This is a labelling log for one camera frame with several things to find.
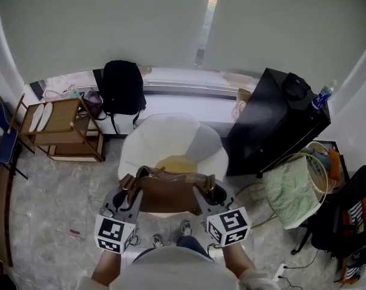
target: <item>blue folding chair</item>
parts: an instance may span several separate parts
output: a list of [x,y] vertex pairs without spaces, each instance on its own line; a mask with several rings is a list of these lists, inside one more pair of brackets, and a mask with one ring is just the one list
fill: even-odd
[[[9,164],[11,161],[13,151],[18,141],[18,132],[15,128],[10,127],[5,114],[5,107],[2,103],[0,103],[0,128],[4,131],[0,143],[0,163],[2,163],[10,171],[10,168],[7,166],[7,164]],[[25,143],[22,141],[19,142],[28,150],[33,152],[28,146],[25,145]],[[28,177],[26,177],[18,168],[15,167],[15,169],[21,176],[23,176],[25,179],[28,179]]]

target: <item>white slipper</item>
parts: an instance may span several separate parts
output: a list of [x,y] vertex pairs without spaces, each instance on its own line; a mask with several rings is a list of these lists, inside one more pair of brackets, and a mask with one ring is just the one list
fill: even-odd
[[45,125],[48,123],[48,120],[51,117],[52,110],[53,110],[53,104],[52,104],[52,102],[48,102],[44,107],[42,119],[40,119],[40,123],[39,123],[36,131],[40,132],[41,130],[43,130],[45,128]]
[[40,104],[38,106],[38,108],[36,109],[35,113],[33,113],[31,126],[30,126],[30,129],[28,130],[29,132],[35,131],[36,126],[38,125],[38,123],[40,121],[40,118],[42,118],[43,110],[44,110],[44,104]]

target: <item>roller blind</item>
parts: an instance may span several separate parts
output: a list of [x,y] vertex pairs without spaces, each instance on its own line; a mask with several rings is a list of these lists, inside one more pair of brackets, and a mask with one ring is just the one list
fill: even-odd
[[203,66],[293,72],[318,92],[366,48],[366,0],[218,0]]
[[25,83],[110,60],[192,67],[208,0],[0,0]]

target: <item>jeans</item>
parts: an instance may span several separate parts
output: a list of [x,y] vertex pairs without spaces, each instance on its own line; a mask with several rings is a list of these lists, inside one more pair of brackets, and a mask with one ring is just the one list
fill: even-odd
[[[176,246],[196,251],[197,253],[200,253],[206,256],[208,259],[212,260],[212,258],[208,255],[207,251],[204,250],[204,248],[200,245],[197,239],[194,238],[193,236],[182,236],[177,240]],[[143,251],[142,253],[139,254],[137,258],[134,259],[133,262],[135,262],[138,258],[142,257],[144,254],[147,254],[148,252],[152,251],[153,249],[155,248],[149,248]]]

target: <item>wooden side table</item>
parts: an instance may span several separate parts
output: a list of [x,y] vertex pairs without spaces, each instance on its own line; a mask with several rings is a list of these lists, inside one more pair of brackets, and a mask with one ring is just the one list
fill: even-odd
[[[58,161],[101,162],[103,152],[103,133],[91,116],[81,98],[53,101],[51,117],[43,131],[29,132],[33,114],[39,104],[30,105],[25,113],[20,133],[29,138],[32,145],[39,147],[47,156]],[[79,116],[83,107],[86,116]]]

